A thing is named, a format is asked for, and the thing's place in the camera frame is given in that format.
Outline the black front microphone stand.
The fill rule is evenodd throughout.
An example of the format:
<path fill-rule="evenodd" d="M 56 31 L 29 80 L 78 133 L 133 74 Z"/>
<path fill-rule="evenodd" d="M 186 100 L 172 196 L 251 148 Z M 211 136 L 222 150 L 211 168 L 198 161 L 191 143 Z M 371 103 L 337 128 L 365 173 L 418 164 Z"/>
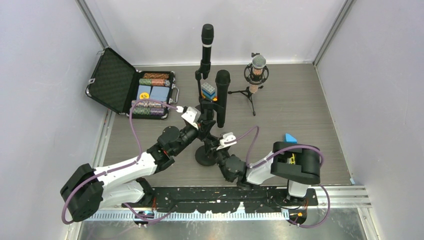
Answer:
<path fill-rule="evenodd" d="M 197 138 L 203 143 L 195 152 L 195 160 L 202 166 L 210 167 L 216 164 L 211 150 L 216 145 L 217 138 L 211 134 L 211 129 L 217 123 L 215 116 L 216 108 L 219 106 L 208 98 L 199 97 L 199 105 L 195 108 L 200 111 L 197 121 Z"/>

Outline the black handheld microphone front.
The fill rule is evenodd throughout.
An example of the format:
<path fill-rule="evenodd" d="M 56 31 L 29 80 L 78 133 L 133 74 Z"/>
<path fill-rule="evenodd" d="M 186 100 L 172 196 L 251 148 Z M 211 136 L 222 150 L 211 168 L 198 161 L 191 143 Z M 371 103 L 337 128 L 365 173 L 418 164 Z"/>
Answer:
<path fill-rule="evenodd" d="M 221 107 L 217 111 L 217 126 L 223 128 L 226 120 L 226 108 L 227 108 L 227 95 L 228 88 L 231 82 L 230 73 L 225 70 L 219 70 L 216 74 L 215 84 L 216 84 L 216 93 L 217 101 L 216 103 Z"/>

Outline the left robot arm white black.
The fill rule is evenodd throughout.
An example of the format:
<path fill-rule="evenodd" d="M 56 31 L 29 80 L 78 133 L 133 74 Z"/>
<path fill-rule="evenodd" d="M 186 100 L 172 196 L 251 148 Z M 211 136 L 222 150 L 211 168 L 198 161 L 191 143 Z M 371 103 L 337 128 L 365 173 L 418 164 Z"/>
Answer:
<path fill-rule="evenodd" d="M 154 145 L 133 158 L 97 168 L 88 163 L 80 165 L 60 190 L 62 222 L 81 222 L 100 209 L 120 204 L 148 207 L 154 197 L 143 177 L 169 168 L 177 155 L 195 139 L 206 137 L 216 123 L 192 107 L 183 110 L 181 117 L 184 128 L 166 127 Z"/>

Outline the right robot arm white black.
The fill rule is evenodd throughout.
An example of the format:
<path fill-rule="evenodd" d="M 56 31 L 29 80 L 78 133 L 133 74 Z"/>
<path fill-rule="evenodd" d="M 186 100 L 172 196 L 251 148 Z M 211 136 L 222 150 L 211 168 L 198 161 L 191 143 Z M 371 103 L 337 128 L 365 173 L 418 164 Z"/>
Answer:
<path fill-rule="evenodd" d="M 246 190 L 259 187 L 273 177 L 286 179 L 285 198 L 291 205 L 299 205 L 309 187 L 321 183 L 324 155 L 316 146 L 284 139 L 275 142 L 265 157 L 248 163 L 229 153 L 229 148 L 236 143 L 231 132 L 221 138 L 213 137 L 196 150 L 195 160 L 205 167 L 218 165 L 226 181 L 236 181 L 237 186 Z"/>

